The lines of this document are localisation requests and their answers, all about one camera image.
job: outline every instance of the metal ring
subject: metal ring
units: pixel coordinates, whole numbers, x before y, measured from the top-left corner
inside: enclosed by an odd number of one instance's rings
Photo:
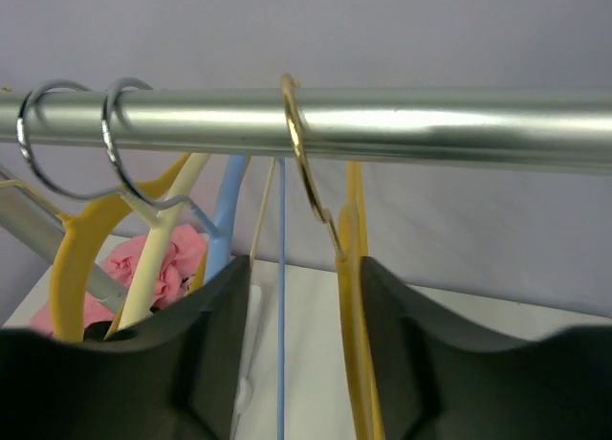
[[[334,243],[334,249],[336,254],[344,258],[346,255],[340,244],[340,238],[336,225],[334,224],[334,218],[329,209],[326,209],[321,204],[321,200],[318,197],[317,188],[315,187],[315,179],[311,172],[310,165],[308,164],[308,157],[304,150],[303,133],[306,130],[302,123],[299,111],[297,110],[297,103],[295,102],[294,88],[299,87],[299,83],[295,81],[291,75],[285,74],[280,80],[280,87],[283,93],[283,103],[285,107],[285,120],[287,122],[287,128],[291,135],[291,142],[294,148],[295,160],[297,161],[297,168],[299,174],[302,177],[304,188],[306,188],[306,194],[308,195],[308,201],[313,209],[313,213],[317,220],[327,225],[327,230]]]
[[[200,211],[200,208],[191,200],[189,196],[179,195],[174,196],[165,201],[156,201],[154,199],[149,198],[146,194],[144,194],[138,186],[134,183],[134,181],[130,178],[129,174],[125,170],[123,166],[123,161],[121,160],[121,156],[119,154],[119,149],[115,144],[115,140],[111,135],[110,131],[110,117],[115,111],[117,105],[117,99],[119,98],[121,92],[125,88],[136,88],[139,90],[152,90],[153,88],[149,86],[144,81],[137,78],[120,78],[111,84],[107,91],[106,97],[104,98],[104,103],[102,104],[102,116],[101,116],[101,124],[102,124],[102,135],[104,139],[104,144],[106,145],[106,155],[113,165],[113,169],[115,173],[125,186],[124,192],[144,201],[150,207],[156,210],[164,210],[170,209],[177,204],[186,203],[192,210]]]
[[[33,149],[32,143],[30,141],[30,135],[26,130],[26,125],[24,123],[24,118],[28,110],[30,110],[36,102],[46,93],[51,91],[52,89],[70,89],[73,91],[91,91],[90,88],[84,86],[75,81],[70,81],[69,79],[52,79],[42,83],[37,88],[30,91],[30,93],[23,99],[21,106],[19,107],[19,112],[17,114],[17,141],[19,142],[19,147],[21,150],[21,155],[26,160],[28,167],[36,176],[40,182],[43,183],[45,187],[50,189],[51,191],[65,196],[67,198],[73,199],[75,201],[91,201],[93,199],[101,198],[102,196],[107,196],[109,194],[121,193],[123,192],[121,187],[112,187],[103,189],[101,191],[96,191],[93,193],[74,193],[69,189],[61,187],[56,182],[54,182],[51,177],[47,175],[47,173],[43,170],[40,163],[36,159]]]

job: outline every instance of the metal rod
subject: metal rod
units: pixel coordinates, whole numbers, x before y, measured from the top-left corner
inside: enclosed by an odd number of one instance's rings
[[[300,89],[312,157],[612,170],[612,91]],[[0,94],[15,142],[24,94]],[[34,143],[102,146],[102,92],[51,93],[29,111]],[[291,156],[279,89],[130,91],[111,130],[121,148]]]
[[[0,188],[0,203],[0,226],[53,264],[63,230],[17,188]],[[121,308],[127,292],[98,265],[89,277],[87,291],[112,313]]]

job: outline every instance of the hanger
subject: hanger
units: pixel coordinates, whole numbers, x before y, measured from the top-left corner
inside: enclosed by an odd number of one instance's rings
[[[174,183],[189,154],[183,155],[160,177],[140,183],[151,196],[162,196]],[[121,196],[112,194],[89,203],[78,216],[64,222],[66,234],[57,250],[50,280],[54,336],[82,341],[85,285],[102,244],[115,226],[131,212]]]
[[[200,264],[198,265],[198,269],[193,275],[191,284],[187,287],[187,291],[185,293],[186,296],[193,294],[196,290],[198,290],[199,286],[202,285],[204,281],[204,270],[207,266],[207,254],[208,254],[208,250],[204,252],[204,256],[202,257],[202,260],[200,260]],[[121,306],[121,308],[118,310],[118,312],[113,317],[113,320],[110,326],[108,327],[108,330],[106,331],[106,335],[104,336],[105,341],[108,340],[111,337],[111,335],[113,335],[115,332],[119,330],[119,323],[121,320],[121,315],[123,314],[123,306],[124,305]]]
[[[249,266],[251,270],[252,264],[255,260],[257,246],[259,245],[259,238],[261,235],[261,229],[263,227],[263,220],[270,197],[270,189],[272,187],[275,165],[276,159],[272,159],[270,162],[270,167],[268,168],[268,176],[266,178],[266,185],[264,186],[264,192],[261,198],[259,214],[257,215],[257,223],[255,224],[255,231],[251,242],[251,249],[249,250]],[[239,417],[249,407],[249,403],[251,402],[252,388],[251,384],[249,383],[248,376],[249,368],[251,367],[252,351],[254,349],[255,339],[257,335],[259,316],[261,315],[262,300],[263,294],[261,292],[261,288],[257,285],[251,284],[249,310],[247,312],[247,324],[245,326],[242,356],[240,359],[238,394],[234,409],[234,417],[231,423],[230,438],[234,438]]]
[[[157,234],[156,237],[158,239],[158,242],[161,240],[160,235],[166,234],[166,231],[168,230],[171,231],[171,229],[173,228],[173,225],[169,224],[170,219],[168,218],[168,215],[174,215],[175,216],[174,220],[176,221],[176,218],[178,218],[180,210],[172,209],[172,207],[180,203],[187,203],[189,205],[189,208],[194,213],[196,218],[200,221],[200,223],[203,225],[203,227],[209,233],[216,233],[216,228],[214,227],[212,222],[208,219],[208,217],[204,214],[204,212],[201,211],[200,208],[195,205],[195,203],[193,203],[193,201],[188,196],[179,194],[177,192],[173,192],[172,196],[163,202],[154,201],[146,197],[146,195],[140,191],[138,186],[134,182],[131,181],[129,176],[124,171],[122,162],[120,161],[119,152],[115,146],[113,137],[110,134],[109,125],[110,125],[110,115],[113,112],[113,109],[116,104],[116,100],[118,96],[120,95],[121,90],[127,86],[134,86],[137,88],[150,89],[150,87],[148,87],[146,83],[143,83],[142,81],[137,80],[135,78],[122,78],[118,80],[116,83],[111,85],[111,87],[107,91],[106,97],[104,99],[104,103],[102,104],[102,115],[101,115],[101,126],[102,126],[104,142],[107,145],[107,155],[111,159],[114,169],[120,175],[120,178],[123,182],[123,187],[112,187],[112,188],[104,189],[102,191],[86,193],[86,194],[74,193],[56,184],[51,178],[49,178],[49,176],[44,172],[40,164],[37,162],[35,155],[33,154],[32,144],[30,142],[28,131],[25,129],[24,117],[27,111],[30,108],[32,108],[32,106],[37,102],[37,100],[52,89],[66,88],[66,89],[73,89],[76,91],[88,91],[89,90],[89,88],[79,83],[70,81],[70,80],[47,81],[41,84],[38,88],[31,91],[24,98],[24,101],[19,110],[19,114],[17,116],[17,138],[18,138],[18,141],[21,147],[22,155],[26,159],[28,166],[30,167],[34,175],[38,177],[45,186],[47,186],[49,189],[53,190],[54,192],[57,192],[70,199],[75,199],[78,201],[87,201],[87,200],[98,199],[101,197],[111,196],[115,194],[120,195],[121,198],[132,209],[134,209],[138,214],[141,215],[141,217],[144,219],[144,221],[147,223],[147,225],[150,228],[152,228],[153,230],[159,228],[159,231],[154,231]],[[204,167],[204,165],[206,164],[207,160],[208,160],[208,155],[198,154],[197,156],[195,156],[194,159],[191,160],[190,167],[183,174],[183,177],[185,177],[187,180],[189,177],[192,176],[192,171],[194,170],[194,168],[197,169],[198,165],[201,165],[200,167],[200,170],[201,170],[201,168]],[[182,183],[182,181],[179,182],[177,187],[174,188],[175,190],[183,188],[180,186],[180,183]],[[152,213],[151,208],[161,209],[161,212],[166,210],[166,212],[162,214],[161,216],[158,216]],[[167,245],[167,241],[164,245],[157,247],[157,248],[152,248],[149,245],[149,250],[147,251],[148,255],[144,258],[145,264],[143,266],[146,267],[149,265],[151,266],[154,265],[155,263],[147,265],[149,255],[152,256],[153,258],[159,256],[159,250],[162,251],[166,245]],[[145,273],[146,271],[147,270],[145,268],[140,269],[140,275],[139,275],[139,279],[142,279],[142,277],[144,276],[144,281],[142,282],[142,285],[145,285],[145,286],[147,284],[146,282],[147,274]],[[139,279],[137,279],[137,284],[140,286],[141,281]],[[142,313],[139,314],[139,306],[141,304],[139,301],[137,301],[137,300],[142,299],[142,297],[138,296],[138,292],[140,291],[141,291],[140,287],[137,288],[136,296],[134,295],[131,296],[131,297],[135,297],[136,300],[132,299],[127,304],[127,317],[128,318],[132,318],[134,314],[138,315],[138,319],[141,319],[143,317]],[[109,333],[114,332],[118,327],[118,322],[120,324],[120,322],[123,320],[122,318],[123,318],[124,310],[125,310],[125,305],[123,305],[123,307],[119,310],[119,313],[113,320],[112,326],[109,329]]]
[[[189,194],[209,157],[210,155],[207,153],[191,154],[172,187],[168,190],[166,199]],[[138,266],[120,314],[119,329],[128,327],[148,315],[155,281],[159,276],[170,236],[181,216],[183,206],[183,203],[179,203],[173,208],[160,210],[157,214],[159,224],[151,228],[146,237]]]
[[[215,234],[208,240],[208,259],[204,282],[207,283],[219,273],[231,257],[231,239],[238,204],[238,193],[244,178],[249,158],[246,156],[230,156],[223,174],[219,197],[214,209]]]
[[[290,75],[282,77],[285,116],[297,167],[315,217],[327,226],[336,252],[342,343],[355,431],[360,440],[382,440],[383,425],[361,304],[360,260],[367,254],[361,167],[355,163],[347,166],[348,196],[340,211],[338,231],[330,210],[323,207],[318,197],[304,150],[305,127],[294,96],[297,86]]]
[[[279,165],[279,218],[280,231],[278,232],[278,363],[276,383],[276,438],[285,438],[285,249],[286,249],[286,223],[287,211],[285,209],[285,159],[278,159]]]
[[[170,209],[179,203],[185,203],[202,224],[202,226],[209,232],[215,232],[216,229],[212,222],[208,219],[206,214],[186,195],[177,195],[165,201],[156,201],[151,199],[146,193],[143,193],[135,184],[129,175],[127,174],[123,163],[120,158],[120,153],[117,149],[113,136],[110,133],[110,117],[115,110],[117,99],[119,98],[121,91],[126,87],[135,87],[137,89],[152,89],[145,82],[136,78],[120,78],[113,83],[106,91],[104,98],[100,124],[102,130],[102,138],[106,145],[106,155],[108,156],[113,169],[119,176],[122,186],[105,188],[99,191],[90,193],[76,193],[70,191],[67,188],[57,184],[49,175],[43,170],[40,163],[36,159],[32,142],[30,141],[30,135],[26,129],[25,116],[28,111],[36,104],[36,102],[44,96],[46,93],[53,89],[70,89],[73,91],[91,91],[90,88],[84,86],[75,81],[69,79],[52,79],[40,84],[38,87],[30,91],[30,93],[23,99],[19,112],[17,114],[17,141],[19,142],[21,154],[26,160],[26,164],[32,171],[32,173],[40,180],[45,187],[51,191],[60,194],[66,198],[74,201],[87,202],[94,199],[98,199],[104,196],[112,194],[119,194],[123,196],[128,205],[132,207],[141,217],[144,219],[149,227],[154,227],[159,222],[156,219],[156,215],[152,209],[163,210]]]

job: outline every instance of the pink fabric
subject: pink fabric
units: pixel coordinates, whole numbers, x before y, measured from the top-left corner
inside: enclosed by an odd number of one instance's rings
[[[143,235],[119,244],[102,261],[100,267],[118,283],[129,288],[145,241],[146,235]],[[195,274],[207,247],[208,243],[190,225],[174,229],[155,285],[151,306],[163,309],[185,295],[186,291],[182,288],[183,280]],[[95,322],[112,320],[113,316],[113,313],[100,305],[91,295],[85,294],[83,309],[85,328]],[[53,334],[49,303],[32,317],[30,326],[45,335]]]

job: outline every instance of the blue wire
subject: blue wire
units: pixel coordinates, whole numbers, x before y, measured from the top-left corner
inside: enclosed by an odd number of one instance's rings
[[[280,170],[280,232],[278,240],[278,381],[276,384],[276,438],[285,438],[285,159]]]

